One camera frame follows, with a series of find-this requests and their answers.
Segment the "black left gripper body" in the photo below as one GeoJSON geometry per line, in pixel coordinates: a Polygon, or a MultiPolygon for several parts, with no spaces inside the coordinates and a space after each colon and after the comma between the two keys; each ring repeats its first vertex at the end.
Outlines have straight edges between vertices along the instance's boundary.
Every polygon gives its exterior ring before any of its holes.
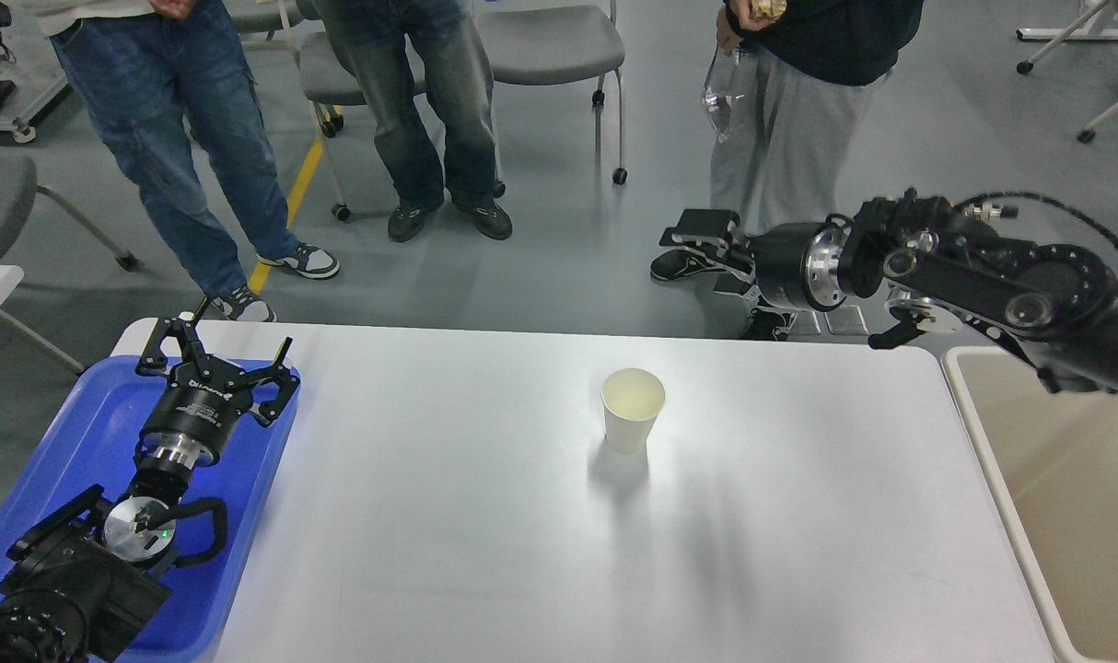
{"type": "Polygon", "coordinates": [[[167,389],[141,430],[146,457],[168,460],[184,467],[218,463],[233,437],[241,410],[235,394],[201,381],[195,364],[176,364],[167,389]]]}

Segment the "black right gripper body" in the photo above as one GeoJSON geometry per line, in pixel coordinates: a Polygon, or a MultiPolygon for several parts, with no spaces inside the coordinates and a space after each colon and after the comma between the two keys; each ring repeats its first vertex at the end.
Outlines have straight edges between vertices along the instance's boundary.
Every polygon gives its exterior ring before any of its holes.
{"type": "Polygon", "coordinates": [[[841,259],[847,240],[836,222],[779,224],[748,239],[754,284],[775,307],[830,311],[851,295],[841,259]]]}

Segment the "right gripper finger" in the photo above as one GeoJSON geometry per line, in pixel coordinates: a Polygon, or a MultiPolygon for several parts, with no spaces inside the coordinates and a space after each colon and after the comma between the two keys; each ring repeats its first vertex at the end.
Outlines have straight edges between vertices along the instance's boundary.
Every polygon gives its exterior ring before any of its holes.
{"type": "Polygon", "coordinates": [[[685,209],[666,227],[660,247],[702,253],[707,259],[757,259],[760,248],[740,229],[740,216],[724,209],[685,209]]]}
{"type": "MultiPolygon", "coordinates": [[[[705,275],[707,273],[720,273],[724,278],[733,277],[732,273],[729,273],[728,269],[703,259],[703,257],[695,255],[695,253],[689,250],[670,250],[670,281],[688,280],[693,276],[705,275]]],[[[747,294],[749,290],[754,288],[754,285],[743,282],[739,282],[739,285],[743,290],[743,297],[752,299],[754,310],[770,313],[771,306],[760,294],[756,294],[754,297],[749,297],[747,294]]]]}

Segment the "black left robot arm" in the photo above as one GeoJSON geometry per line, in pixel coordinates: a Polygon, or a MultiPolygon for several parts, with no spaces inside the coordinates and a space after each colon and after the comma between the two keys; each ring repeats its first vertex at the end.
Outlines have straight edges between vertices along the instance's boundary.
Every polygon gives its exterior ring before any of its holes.
{"type": "Polygon", "coordinates": [[[230,608],[297,414],[271,362],[159,319],[83,375],[0,506],[0,662],[181,662],[230,608]]]}

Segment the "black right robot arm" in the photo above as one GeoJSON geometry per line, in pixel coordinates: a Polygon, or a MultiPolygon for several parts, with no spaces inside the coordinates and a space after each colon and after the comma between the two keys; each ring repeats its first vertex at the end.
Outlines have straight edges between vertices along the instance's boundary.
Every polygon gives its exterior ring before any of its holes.
{"type": "MultiPolygon", "coordinates": [[[[1004,238],[992,224],[1017,210],[1002,192],[951,203],[942,197],[877,197],[856,215],[781,224],[754,236],[736,214],[689,209],[660,244],[723,269],[717,290],[787,310],[833,313],[847,299],[891,287],[894,326],[871,334],[892,349],[927,332],[972,326],[1031,366],[1049,394],[1118,394],[1118,277],[1072,244],[1004,238]]],[[[1118,238],[1071,210],[1114,245],[1118,238]]]]}

